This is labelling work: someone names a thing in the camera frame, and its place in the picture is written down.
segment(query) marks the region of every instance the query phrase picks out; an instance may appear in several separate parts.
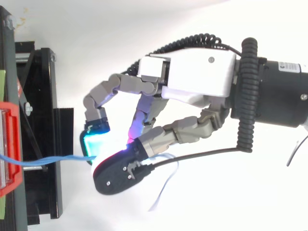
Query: robotic hand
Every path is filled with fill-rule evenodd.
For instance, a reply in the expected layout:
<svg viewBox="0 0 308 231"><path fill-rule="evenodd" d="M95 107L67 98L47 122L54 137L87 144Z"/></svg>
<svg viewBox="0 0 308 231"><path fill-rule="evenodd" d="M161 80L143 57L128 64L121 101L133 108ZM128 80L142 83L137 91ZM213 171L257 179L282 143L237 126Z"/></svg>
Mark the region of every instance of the robotic hand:
<svg viewBox="0 0 308 231"><path fill-rule="evenodd" d="M222 152L251 153L254 123L297 127L308 117L308 68L268 61L257 56L257 41L242 42L242 53L221 39L200 34L178 40L144 56L126 72L113 74L84 98L85 130L80 135L84 155L91 155L91 137L110 131L102 107L118 91L141 94L129 129L127 148L92 166L96 189L122 192L156 167L182 159ZM155 118L169 99L201 108L200 117L187 117L163 127ZM175 143L193 143L211 136L226 117L240 120L236 148L192 154L142 165Z"/></svg>

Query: black frame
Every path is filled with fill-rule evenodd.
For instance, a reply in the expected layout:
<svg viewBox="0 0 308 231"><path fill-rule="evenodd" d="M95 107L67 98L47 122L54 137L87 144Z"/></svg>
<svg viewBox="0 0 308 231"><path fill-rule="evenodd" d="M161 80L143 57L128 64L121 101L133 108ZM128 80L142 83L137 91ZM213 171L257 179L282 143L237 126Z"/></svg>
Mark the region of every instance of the black frame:
<svg viewBox="0 0 308 231"><path fill-rule="evenodd" d="M0 6L0 22L10 15ZM16 53L30 53L27 62L16 64ZM0 23L0 70L6 70L5 101L20 106L22 159L73 154L74 109L57 108L55 63L49 48L35 50L34 42L14 42L14 31ZM23 91L18 96L17 78ZM25 103L34 110L25 113ZM60 163L25 171L22 184L6 195L1 231L27 231L39 224L39 215L51 219L63 213Z"/></svg>
<svg viewBox="0 0 308 231"><path fill-rule="evenodd" d="M8 15L11 14L0 6L0 70L6 70L4 100L18 105L14 31L3 23ZM6 195L5 219L0 220L0 230L27 231L24 181Z"/></svg>

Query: black metal bracket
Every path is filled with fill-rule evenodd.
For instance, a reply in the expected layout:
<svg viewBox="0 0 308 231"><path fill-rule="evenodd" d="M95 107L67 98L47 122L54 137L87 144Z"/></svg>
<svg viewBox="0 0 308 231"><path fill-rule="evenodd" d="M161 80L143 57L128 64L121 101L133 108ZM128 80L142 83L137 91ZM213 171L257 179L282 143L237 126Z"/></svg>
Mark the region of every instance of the black metal bracket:
<svg viewBox="0 0 308 231"><path fill-rule="evenodd" d="M55 69L49 48L35 50L23 42L15 43L16 53L27 53L18 62L19 103L25 161L73 153L73 108L57 108ZM26 111L26 103L33 108ZM59 218L63 212L60 163L25 171L28 225L39 224L40 214Z"/></svg>

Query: metal rod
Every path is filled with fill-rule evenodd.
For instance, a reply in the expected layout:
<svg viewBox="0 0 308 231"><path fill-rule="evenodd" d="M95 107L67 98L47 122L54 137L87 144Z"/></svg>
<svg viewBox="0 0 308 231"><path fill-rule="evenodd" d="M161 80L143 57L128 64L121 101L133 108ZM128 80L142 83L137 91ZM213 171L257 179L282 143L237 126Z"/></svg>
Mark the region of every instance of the metal rod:
<svg viewBox="0 0 308 231"><path fill-rule="evenodd" d="M24 167L24 171L42 170L42 166Z"/></svg>
<svg viewBox="0 0 308 231"><path fill-rule="evenodd" d="M30 53L17 53L15 55L17 64L25 64L28 62Z"/></svg>

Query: coiled black cable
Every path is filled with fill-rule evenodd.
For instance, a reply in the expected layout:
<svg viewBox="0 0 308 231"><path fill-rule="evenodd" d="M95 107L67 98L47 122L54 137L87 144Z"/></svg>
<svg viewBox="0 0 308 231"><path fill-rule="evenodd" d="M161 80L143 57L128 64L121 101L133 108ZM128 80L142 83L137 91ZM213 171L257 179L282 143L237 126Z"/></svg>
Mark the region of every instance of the coiled black cable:
<svg viewBox="0 0 308 231"><path fill-rule="evenodd" d="M241 107L237 148L240 151L251 153L259 96L257 41L254 38L246 38L242 42L239 73Z"/></svg>
<svg viewBox="0 0 308 231"><path fill-rule="evenodd" d="M163 54L163 53L177 51L177 50L188 48L188 47L204 47L204 48L231 50L235 52L237 55L241 56L241 53L238 52L236 49L228 45L222 44L220 38L216 37L215 35L210 35L207 33L182 38L164 47L161 47L150 54ZM128 74L130 76L136 76L138 74L138 69L139 69L139 60L136 61L134 64L132 64L127 69L127 71L123 72L123 74Z"/></svg>

